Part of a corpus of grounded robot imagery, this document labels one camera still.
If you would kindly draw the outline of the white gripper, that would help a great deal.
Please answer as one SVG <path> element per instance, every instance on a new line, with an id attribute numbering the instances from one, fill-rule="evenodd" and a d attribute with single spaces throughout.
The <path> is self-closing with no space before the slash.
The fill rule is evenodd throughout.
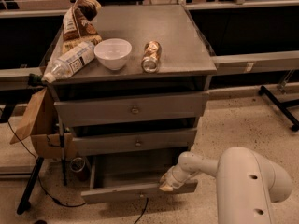
<path id="1" fill-rule="evenodd" d="M 178 164 L 172 166 L 160 179 L 160 190 L 171 192 L 173 189 L 181 188 L 188 180 L 198 175 L 199 172 L 184 170 Z"/>

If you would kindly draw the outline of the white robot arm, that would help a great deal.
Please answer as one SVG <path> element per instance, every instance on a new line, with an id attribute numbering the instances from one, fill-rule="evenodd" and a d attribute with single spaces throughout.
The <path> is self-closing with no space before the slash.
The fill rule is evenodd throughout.
<path id="1" fill-rule="evenodd" d="M 162 176 L 160 190 L 179 189 L 201 173 L 216 178 L 218 224 L 275 224 L 271 204 L 292 193 L 284 168 L 245 147 L 230 147 L 217 160 L 181 153 Z"/>

